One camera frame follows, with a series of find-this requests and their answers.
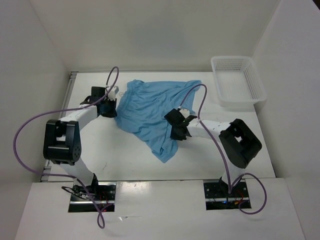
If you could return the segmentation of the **blue shorts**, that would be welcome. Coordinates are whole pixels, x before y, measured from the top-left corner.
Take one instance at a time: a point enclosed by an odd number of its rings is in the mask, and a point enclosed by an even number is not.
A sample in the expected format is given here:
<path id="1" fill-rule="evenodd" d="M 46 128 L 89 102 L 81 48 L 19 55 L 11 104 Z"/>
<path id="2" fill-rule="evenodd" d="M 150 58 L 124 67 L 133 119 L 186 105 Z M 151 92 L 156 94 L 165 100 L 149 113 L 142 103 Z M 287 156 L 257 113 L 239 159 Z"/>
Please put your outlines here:
<path id="1" fill-rule="evenodd" d="M 166 163 L 178 151 L 178 143 L 170 138 L 172 127 L 165 115 L 179 106 L 192 113 L 199 84 L 200 80 L 128 82 L 116 109 L 117 127 L 134 134 Z"/>

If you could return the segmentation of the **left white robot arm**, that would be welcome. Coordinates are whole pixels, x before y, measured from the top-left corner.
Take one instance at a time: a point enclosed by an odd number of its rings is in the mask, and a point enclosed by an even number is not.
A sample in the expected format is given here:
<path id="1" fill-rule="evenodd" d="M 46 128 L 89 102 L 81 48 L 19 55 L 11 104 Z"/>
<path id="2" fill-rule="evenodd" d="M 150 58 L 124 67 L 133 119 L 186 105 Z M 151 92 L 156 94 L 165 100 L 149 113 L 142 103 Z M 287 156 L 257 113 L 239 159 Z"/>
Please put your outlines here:
<path id="1" fill-rule="evenodd" d="M 80 103 L 78 110 L 46 123 L 43 156 L 53 164 L 59 165 L 68 176 L 74 177 L 74 187 L 69 192 L 81 199 L 96 199 L 100 194 L 100 187 L 96 175 L 87 168 L 81 158 L 80 132 L 99 116 L 117 116 L 118 91 L 118 86 L 93 86 L 91 95 Z"/>

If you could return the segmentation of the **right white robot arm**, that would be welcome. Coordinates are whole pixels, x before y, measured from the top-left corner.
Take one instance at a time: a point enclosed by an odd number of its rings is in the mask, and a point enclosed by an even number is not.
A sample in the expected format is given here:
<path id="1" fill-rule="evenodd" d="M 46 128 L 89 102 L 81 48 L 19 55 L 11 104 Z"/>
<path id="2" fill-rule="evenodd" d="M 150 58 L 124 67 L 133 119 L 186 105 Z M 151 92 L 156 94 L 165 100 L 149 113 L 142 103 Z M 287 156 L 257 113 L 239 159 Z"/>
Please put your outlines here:
<path id="1" fill-rule="evenodd" d="M 232 122 L 218 122 L 201 120 L 195 115 L 185 117 L 179 108 L 172 109 L 164 118 L 171 125 L 172 140 L 191 137 L 213 140 L 225 167 L 219 191 L 225 197 L 232 196 L 245 169 L 262 149 L 262 143 L 246 123 L 238 118 Z"/>

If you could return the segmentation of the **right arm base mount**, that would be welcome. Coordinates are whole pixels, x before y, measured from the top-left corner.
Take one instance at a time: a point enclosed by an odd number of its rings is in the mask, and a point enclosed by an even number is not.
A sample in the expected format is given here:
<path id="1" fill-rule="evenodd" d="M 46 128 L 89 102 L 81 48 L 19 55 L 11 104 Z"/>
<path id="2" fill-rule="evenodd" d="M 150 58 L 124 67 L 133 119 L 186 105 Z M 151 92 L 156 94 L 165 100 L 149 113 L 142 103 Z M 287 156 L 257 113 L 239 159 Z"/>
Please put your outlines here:
<path id="1" fill-rule="evenodd" d="M 228 187 L 226 190 L 223 189 L 223 183 L 219 179 L 205 180 L 203 189 L 207 211 L 233 210 L 238 209 L 239 205 L 242 209 L 252 208 L 247 184 L 244 180 L 241 180 L 231 193 L 228 193 Z"/>

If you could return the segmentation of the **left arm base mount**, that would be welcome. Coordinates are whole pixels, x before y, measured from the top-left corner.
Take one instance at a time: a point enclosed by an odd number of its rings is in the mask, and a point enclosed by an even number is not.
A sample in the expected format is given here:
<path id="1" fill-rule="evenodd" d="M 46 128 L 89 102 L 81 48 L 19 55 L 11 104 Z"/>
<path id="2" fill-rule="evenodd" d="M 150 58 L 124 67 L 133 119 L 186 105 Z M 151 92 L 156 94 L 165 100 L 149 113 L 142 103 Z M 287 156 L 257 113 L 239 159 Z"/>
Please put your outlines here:
<path id="1" fill-rule="evenodd" d="M 108 213 L 115 211 L 116 186 L 116 182 L 101 181 L 98 183 L 97 193 L 90 193 L 97 207 L 102 210 L 102 212 Z M 73 187 L 62 186 L 61 189 L 70 194 L 69 213 L 97 211 L 89 195 L 85 193 L 83 188 L 74 185 Z"/>

